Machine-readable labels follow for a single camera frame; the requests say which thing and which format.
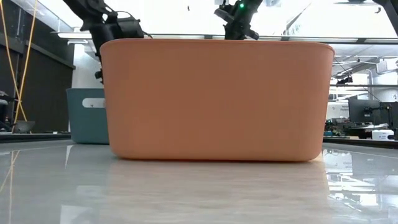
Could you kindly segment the white box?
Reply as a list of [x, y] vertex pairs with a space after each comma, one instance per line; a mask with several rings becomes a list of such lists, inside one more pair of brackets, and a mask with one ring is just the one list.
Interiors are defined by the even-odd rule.
[[395, 135], [390, 129], [375, 129], [371, 133], [371, 138], [376, 141], [394, 141]]

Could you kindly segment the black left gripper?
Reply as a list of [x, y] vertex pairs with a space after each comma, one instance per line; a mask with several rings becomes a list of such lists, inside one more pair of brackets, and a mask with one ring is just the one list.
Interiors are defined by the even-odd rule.
[[144, 38], [144, 31], [141, 28], [140, 20], [131, 15], [126, 18], [118, 18], [118, 12], [110, 12], [106, 20], [103, 13], [84, 13], [81, 30], [88, 30], [91, 34], [96, 53], [99, 60], [99, 70], [95, 72], [95, 78], [104, 84], [103, 69], [101, 62], [100, 48], [109, 41], [116, 39], [141, 39]]

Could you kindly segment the black computer monitor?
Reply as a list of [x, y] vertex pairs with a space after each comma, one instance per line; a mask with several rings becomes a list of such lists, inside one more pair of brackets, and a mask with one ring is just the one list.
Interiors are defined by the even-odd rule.
[[390, 129], [398, 129], [398, 102], [382, 102], [381, 107], [381, 123], [388, 124]]
[[348, 100], [349, 120], [352, 123], [372, 123], [381, 122], [380, 102], [377, 100], [358, 100], [350, 98]]

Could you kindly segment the orange plastic bin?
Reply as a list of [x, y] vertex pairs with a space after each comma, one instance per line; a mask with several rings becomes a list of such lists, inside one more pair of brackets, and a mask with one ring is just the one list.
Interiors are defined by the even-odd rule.
[[310, 161], [321, 152], [335, 56], [327, 44], [119, 39], [100, 52], [119, 157]]

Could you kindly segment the teal plastic bin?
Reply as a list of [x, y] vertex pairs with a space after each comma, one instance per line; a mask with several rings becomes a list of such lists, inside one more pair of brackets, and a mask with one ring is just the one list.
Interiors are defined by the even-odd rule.
[[78, 144], [109, 144], [103, 88], [66, 90], [71, 139]]

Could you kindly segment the black aluminium table frame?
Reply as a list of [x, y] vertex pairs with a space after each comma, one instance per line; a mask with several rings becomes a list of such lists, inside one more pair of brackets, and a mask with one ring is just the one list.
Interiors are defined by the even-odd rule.
[[[70, 134], [8, 134], [0, 133], [0, 143], [10, 142], [34, 142], [34, 141], [58, 141], [69, 140]], [[363, 147], [378, 147], [385, 149], [398, 149], [398, 141], [376, 141], [370, 139], [345, 139], [323, 138], [324, 143], [345, 144]]]

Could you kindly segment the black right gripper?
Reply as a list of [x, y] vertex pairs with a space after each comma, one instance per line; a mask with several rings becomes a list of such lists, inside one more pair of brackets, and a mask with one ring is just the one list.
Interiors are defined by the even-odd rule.
[[251, 29], [251, 20], [262, 2], [263, 0], [237, 0], [234, 4], [227, 4], [223, 0], [214, 13], [226, 22], [224, 39], [244, 40], [250, 37], [258, 40], [259, 34]]

